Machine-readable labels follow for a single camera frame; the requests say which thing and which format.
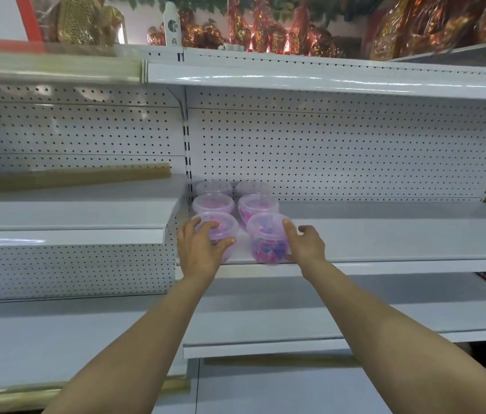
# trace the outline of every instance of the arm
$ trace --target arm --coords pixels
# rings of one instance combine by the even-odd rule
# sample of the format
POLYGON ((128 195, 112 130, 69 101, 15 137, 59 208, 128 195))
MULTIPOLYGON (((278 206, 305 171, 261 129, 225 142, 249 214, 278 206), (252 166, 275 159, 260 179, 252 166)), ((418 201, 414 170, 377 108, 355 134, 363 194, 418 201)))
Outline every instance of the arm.
POLYGON ((125 333, 95 356, 46 408, 45 414, 149 414, 193 312, 211 284, 222 253, 235 242, 211 245, 218 222, 194 218, 178 229, 184 278, 125 333))
POLYGON ((325 259, 311 226, 284 221, 292 255, 395 414, 486 413, 486 369, 439 334, 381 302, 325 259))

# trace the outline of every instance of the clear plastic tub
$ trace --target clear plastic tub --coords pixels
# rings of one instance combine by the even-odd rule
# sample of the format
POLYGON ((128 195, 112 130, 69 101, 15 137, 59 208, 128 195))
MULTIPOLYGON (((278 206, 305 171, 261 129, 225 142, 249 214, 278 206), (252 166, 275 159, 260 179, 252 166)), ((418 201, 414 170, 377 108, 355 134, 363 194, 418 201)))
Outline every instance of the clear plastic tub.
POLYGON ((243 223, 247 225, 251 216, 262 212, 279 212, 279 203, 276 198, 264 194, 246 195, 239 199, 239 214, 243 223))
POLYGON ((221 193, 207 193, 200 195, 193 201, 193 211, 196 214, 203 212, 223 212, 231 214, 235 208, 234 200, 221 193))
POLYGON ((232 184, 229 181, 206 180, 201 181, 195 186, 195 192, 198 196, 207 193, 221 193, 223 195, 232 195, 232 184))
POLYGON ((254 193, 271 195, 272 188, 264 181, 240 181, 235 187, 238 196, 251 195, 254 193))
POLYGON ((251 254, 259 263, 278 264, 289 253, 289 242, 283 229, 286 218, 269 212, 253 215, 247 222, 251 254))
MULTIPOLYGON (((196 229, 199 229, 203 222, 216 221, 219 223, 218 228, 211 229, 209 233, 209 239, 212 243, 218 243, 224 238, 234 237, 238 234, 239 224, 237 220, 230 214, 225 214, 224 212, 203 212, 194 216, 194 218, 200 217, 201 222, 197 225, 196 229)), ((222 262, 227 261, 232 256, 234 252, 234 247, 230 246, 222 254, 222 262)))

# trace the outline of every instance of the hand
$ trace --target hand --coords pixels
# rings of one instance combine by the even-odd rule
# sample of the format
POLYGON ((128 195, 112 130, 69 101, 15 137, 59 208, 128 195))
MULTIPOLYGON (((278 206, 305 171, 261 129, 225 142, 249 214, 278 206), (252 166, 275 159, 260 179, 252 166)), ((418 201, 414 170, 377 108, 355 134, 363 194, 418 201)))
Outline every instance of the hand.
POLYGON ((310 264, 325 262, 325 243, 311 225, 299 226, 299 235, 296 228, 288 219, 283 220, 283 229, 289 240, 291 254, 286 256, 287 260, 299 265, 302 274, 306 277, 306 271, 310 264))
POLYGON ((178 228, 178 256, 184 278, 195 277, 210 283, 222 263, 222 254, 235 244, 235 238, 225 238, 212 244, 209 232, 218 227, 218 222, 204 222, 196 232, 195 227, 199 222, 201 218, 193 218, 178 228))

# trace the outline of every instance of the green vine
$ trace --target green vine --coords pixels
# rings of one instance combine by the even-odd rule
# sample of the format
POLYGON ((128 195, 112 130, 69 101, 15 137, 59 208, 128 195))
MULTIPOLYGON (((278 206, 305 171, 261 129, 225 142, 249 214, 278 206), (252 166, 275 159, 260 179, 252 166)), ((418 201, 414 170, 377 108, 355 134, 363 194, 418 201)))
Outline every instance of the green vine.
MULTIPOLYGON (((139 5, 155 6, 164 12, 165 0, 121 0, 128 2, 132 9, 139 5)), ((287 21, 293 17, 295 8, 302 0, 267 0, 272 7, 272 15, 275 20, 287 21)), ((322 26, 329 26, 337 16, 344 16, 344 20, 351 21, 356 16, 369 15, 377 8, 383 0, 308 0, 310 20, 318 22, 322 26)), ((196 12, 205 10, 214 13, 218 10, 222 15, 227 13, 227 0, 176 0, 178 8, 187 8, 196 12)), ((239 9, 241 12, 252 10, 254 0, 240 0, 239 9)))

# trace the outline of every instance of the left hand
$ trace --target left hand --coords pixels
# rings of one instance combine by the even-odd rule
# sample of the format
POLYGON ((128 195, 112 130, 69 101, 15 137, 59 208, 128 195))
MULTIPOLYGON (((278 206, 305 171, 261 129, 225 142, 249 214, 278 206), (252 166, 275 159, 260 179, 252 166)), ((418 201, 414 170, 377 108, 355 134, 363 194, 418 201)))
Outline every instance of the left hand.
POLYGON ((184 278, 199 278, 212 282, 222 263, 222 254, 235 244, 235 238, 225 238, 217 244, 209 240, 209 232, 218 227, 218 222, 204 222, 195 231, 201 218, 193 218, 178 228, 178 256, 184 278))

